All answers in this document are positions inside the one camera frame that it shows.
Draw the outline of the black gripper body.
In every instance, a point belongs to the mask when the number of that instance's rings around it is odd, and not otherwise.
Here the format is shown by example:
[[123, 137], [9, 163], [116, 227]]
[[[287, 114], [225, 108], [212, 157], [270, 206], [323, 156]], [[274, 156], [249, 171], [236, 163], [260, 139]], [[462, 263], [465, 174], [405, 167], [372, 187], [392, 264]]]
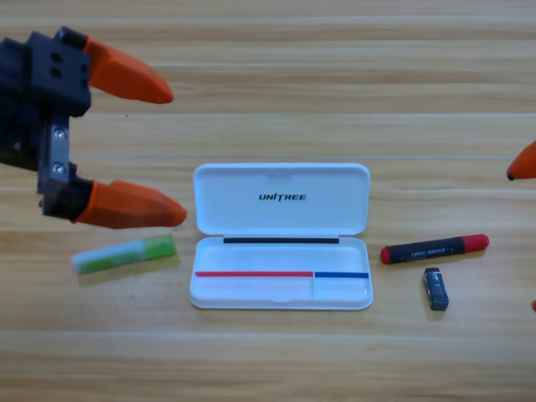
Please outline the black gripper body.
[[82, 35], [66, 27], [50, 38], [1, 42], [1, 162], [38, 175], [42, 213], [75, 220], [93, 183], [70, 161], [70, 118], [91, 106], [90, 57]]

